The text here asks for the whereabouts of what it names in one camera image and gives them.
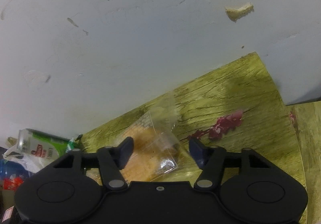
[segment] yellow-green wood grain surface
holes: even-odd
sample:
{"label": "yellow-green wood grain surface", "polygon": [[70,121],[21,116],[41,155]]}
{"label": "yellow-green wood grain surface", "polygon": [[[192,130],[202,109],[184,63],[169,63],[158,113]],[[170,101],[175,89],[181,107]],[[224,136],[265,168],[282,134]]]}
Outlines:
{"label": "yellow-green wood grain surface", "polygon": [[[305,186],[302,159],[293,126],[278,90],[256,53],[249,54],[174,90],[179,121],[174,134],[184,139],[197,129],[207,129],[220,116],[242,109],[242,125],[218,142],[206,136],[205,145],[220,145],[230,152],[251,147]],[[88,152],[113,144],[116,136],[139,119],[161,96],[84,134]],[[181,141],[187,149],[187,140]],[[200,173],[190,158],[163,181],[188,180],[193,183]],[[235,174],[226,171],[224,178]]]}
{"label": "yellow-green wood grain surface", "polygon": [[321,221],[321,101],[287,106],[295,116],[308,192],[307,224]]}

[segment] peeled paint patch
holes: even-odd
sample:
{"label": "peeled paint patch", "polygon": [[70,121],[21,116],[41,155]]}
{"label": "peeled paint patch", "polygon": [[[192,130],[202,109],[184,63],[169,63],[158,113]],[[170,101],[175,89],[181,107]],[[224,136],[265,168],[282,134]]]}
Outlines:
{"label": "peeled paint patch", "polygon": [[30,70],[24,74],[24,78],[29,86],[41,86],[50,80],[50,75],[37,70]]}
{"label": "peeled paint patch", "polygon": [[246,3],[240,8],[228,8],[225,7],[225,12],[231,21],[236,22],[239,18],[242,18],[248,13],[254,11],[254,6],[250,2]]}

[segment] white label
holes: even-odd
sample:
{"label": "white label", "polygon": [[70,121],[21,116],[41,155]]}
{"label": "white label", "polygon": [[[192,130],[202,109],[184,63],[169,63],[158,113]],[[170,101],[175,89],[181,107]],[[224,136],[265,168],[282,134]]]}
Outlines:
{"label": "white label", "polygon": [[14,208],[14,206],[12,206],[11,208],[8,208],[5,211],[5,213],[3,215],[3,218],[2,218],[2,222],[4,222],[4,221],[6,221],[6,220],[11,218],[11,215],[12,215],[12,212],[13,212],[13,208]]}

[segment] black object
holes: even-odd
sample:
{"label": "black object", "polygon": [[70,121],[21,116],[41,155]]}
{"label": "black object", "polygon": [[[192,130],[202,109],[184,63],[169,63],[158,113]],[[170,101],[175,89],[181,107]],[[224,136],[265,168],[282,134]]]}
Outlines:
{"label": "black object", "polygon": [[[134,148],[131,137],[97,153],[71,151],[27,179],[15,194],[23,223],[297,223],[307,205],[304,187],[252,149],[241,153],[205,147],[189,150],[203,172],[189,182],[131,182],[119,169]],[[86,177],[100,170],[103,186]],[[221,185],[226,167],[240,173]]]}

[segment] wooden board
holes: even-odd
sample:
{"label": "wooden board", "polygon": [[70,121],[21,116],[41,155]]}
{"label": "wooden board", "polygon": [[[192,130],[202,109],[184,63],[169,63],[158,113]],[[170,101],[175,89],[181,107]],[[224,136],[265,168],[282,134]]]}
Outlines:
{"label": "wooden board", "polygon": [[[242,109],[243,123],[218,142],[203,137],[205,145],[220,145],[230,152],[251,147],[305,185],[298,142],[285,106],[265,66],[256,53],[249,54],[174,90],[179,121],[174,133],[185,138],[207,129],[220,116]],[[110,145],[116,136],[139,119],[161,96],[88,132],[83,143],[88,152]],[[187,148],[187,140],[181,141]],[[163,181],[189,180],[200,171],[192,159],[165,175]],[[226,171],[225,179],[235,174]]]}
{"label": "wooden board", "polygon": [[287,106],[294,115],[306,178],[307,224],[321,221],[321,101]]}

